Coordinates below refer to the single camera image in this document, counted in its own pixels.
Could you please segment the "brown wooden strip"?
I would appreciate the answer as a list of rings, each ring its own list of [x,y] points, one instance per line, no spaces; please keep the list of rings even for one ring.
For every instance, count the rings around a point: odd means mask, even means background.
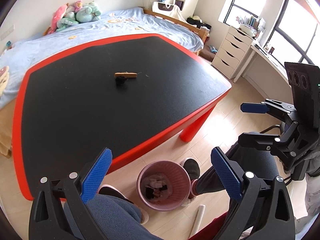
[[[114,77],[124,77],[124,78],[136,78],[137,77],[137,73],[133,73],[133,72],[117,72],[114,74]]]

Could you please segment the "black mesh cloth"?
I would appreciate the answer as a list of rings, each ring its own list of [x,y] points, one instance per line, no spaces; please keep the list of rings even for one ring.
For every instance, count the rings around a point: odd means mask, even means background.
[[[117,87],[123,86],[126,81],[127,81],[127,77],[125,77],[125,76],[116,76],[115,77],[115,82],[116,82]]]

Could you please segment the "pink ribbed trash bin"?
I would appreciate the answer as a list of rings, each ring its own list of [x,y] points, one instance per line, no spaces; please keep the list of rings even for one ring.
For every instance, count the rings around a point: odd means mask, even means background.
[[[189,196],[191,184],[189,175],[181,165],[163,160],[150,163],[141,170],[136,189],[146,206],[166,212],[184,203]]]

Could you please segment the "person right leg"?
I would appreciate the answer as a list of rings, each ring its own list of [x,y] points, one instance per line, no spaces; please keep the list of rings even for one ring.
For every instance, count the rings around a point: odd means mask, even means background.
[[[204,174],[193,158],[181,162],[191,181],[189,197],[182,204],[188,206],[199,195],[227,190],[232,200],[242,200],[242,179],[245,172],[273,180],[279,175],[276,161],[267,151],[242,147],[237,142],[223,154],[219,148],[212,150],[213,164]]]

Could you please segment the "person leg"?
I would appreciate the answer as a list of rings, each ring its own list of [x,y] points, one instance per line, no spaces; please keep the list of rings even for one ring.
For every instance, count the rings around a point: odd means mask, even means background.
[[[242,200],[242,179],[245,172],[273,180],[279,175],[276,161],[267,151],[242,147],[237,142],[223,154],[219,148],[212,150],[213,164],[204,174],[193,158],[181,162],[191,181],[189,197],[182,204],[188,206],[199,195],[227,190],[232,200]]]
[[[111,185],[101,185],[86,206],[108,239],[159,239],[143,226],[149,214]]]

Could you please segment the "white desk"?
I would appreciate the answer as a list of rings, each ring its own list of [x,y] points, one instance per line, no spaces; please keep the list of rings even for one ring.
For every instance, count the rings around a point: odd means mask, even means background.
[[[256,43],[252,43],[240,61],[233,82],[245,78],[263,98],[292,104],[292,90],[285,69],[276,65]]]

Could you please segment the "person left leg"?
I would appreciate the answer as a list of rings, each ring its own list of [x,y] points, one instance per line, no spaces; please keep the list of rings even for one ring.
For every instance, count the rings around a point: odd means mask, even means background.
[[[111,185],[101,185],[86,206],[108,239],[159,239],[143,226],[149,214]]]

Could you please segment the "white stool leg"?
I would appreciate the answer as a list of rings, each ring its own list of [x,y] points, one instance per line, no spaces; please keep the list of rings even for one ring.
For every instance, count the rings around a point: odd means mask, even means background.
[[[195,218],[195,221],[193,224],[193,228],[191,230],[189,238],[193,237],[194,235],[196,235],[199,232],[200,225],[202,223],[202,219],[203,219],[205,210],[206,210],[205,205],[203,205],[203,204],[199,205],[199,208],[198,208],[197,214],[196,214],[196,218]]]

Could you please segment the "white drawer cabinet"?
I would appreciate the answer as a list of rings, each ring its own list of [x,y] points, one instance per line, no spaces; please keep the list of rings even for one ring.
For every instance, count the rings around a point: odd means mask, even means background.
[[[252,42],[252,37],[242,30],[230,26],[212,61],[212,66],[231,80],[235,76]]]

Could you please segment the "red table with black top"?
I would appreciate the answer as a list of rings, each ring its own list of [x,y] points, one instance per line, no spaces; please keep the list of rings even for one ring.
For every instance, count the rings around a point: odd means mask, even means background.
[[[117,72],[137,73],[121,87]],[[43,177],[79,172],[104,149],[115,171],[179,134],[189,142],[231,89],[215,68],[158,34],[105,38],[30,68],[16,99],[12,150],[27,200]]]

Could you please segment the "white tote bag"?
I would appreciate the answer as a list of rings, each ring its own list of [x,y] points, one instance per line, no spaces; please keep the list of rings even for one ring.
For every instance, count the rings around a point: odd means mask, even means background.
[[[155,1],[152,4],[152,12],[179,19],[181,10],[175,2],[176,0],[173,0],[172,3],[169,0],[166,0],[165,3]]]

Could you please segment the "bed with blue sheet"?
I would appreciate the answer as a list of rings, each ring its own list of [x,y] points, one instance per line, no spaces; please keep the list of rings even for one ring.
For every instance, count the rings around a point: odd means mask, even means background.
[[[204,46],[204,35],[185,22],[175,23],[156,17],[140,7],[117,10],[102,15],[94,22],[82,23],[43,36],[21,40],[1,55],[1,68],[9,66],[9,82],[1,96],[1,154],[11,150],[15,99],[27,70],[66,49],[102,38],[122,35],[156,33],[184,46],[193,53]]]

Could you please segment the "green plush toy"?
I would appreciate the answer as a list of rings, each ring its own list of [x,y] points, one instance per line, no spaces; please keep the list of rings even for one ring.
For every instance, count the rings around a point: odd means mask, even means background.
[[[66,14],[57,23],[56,31],[62,31],[71,26],[100,19],[101,12],[93,2],[83,3],[82,1],[76,1],[72,5],[68,5]]]

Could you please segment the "pink plush toy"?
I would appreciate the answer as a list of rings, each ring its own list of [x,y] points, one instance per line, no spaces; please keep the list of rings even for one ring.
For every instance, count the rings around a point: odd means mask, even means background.
[[[47,34],[54,33],[57,29],[57,23],[59,20],[63,18],[66,14],[66,10],[68,8],[68,3],[60,6],[56,12],[53,14],[53,18],[51,20],[50,27],[48,28]]]

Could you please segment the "black window frame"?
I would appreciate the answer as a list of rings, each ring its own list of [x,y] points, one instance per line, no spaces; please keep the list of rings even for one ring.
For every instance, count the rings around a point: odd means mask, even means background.
[[[234,27],[261,21],[260,43],[275,49],[280,64],[319,65],[319,21],[305,0],[226,0],[219,20]]]

